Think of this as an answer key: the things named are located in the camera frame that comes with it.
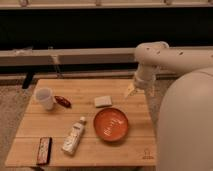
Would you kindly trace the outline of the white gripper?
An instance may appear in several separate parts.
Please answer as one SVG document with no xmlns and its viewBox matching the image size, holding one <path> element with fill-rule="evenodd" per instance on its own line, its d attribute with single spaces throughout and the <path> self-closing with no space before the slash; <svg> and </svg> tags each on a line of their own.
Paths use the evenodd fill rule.
<svg viewBox="0 0 213 171">
<path fill-rule="evenodd" d="M 124 92 L 127 98 L 137 92 L 137 89 L 147 89 L 152 86 L 156 80 L 156 68 L 153 66 L 139 64 L 134 73 L 133 83 L 130 83 Z"/>
</svg>

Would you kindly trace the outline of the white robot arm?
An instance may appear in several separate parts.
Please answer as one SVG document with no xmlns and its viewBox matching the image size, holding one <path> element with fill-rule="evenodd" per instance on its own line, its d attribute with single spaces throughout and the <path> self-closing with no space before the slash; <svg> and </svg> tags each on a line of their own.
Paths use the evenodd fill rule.
<svg viewBox="0 0 213 171">
<path fill-rule="evenodd" d="M 149 42 L 134 57 L 138 68 L 126 95 L 152 86 L 159 67 L 180 75 L 160 106 L 156 171 L 213 171 L 213 48 Z"/>
</svg>

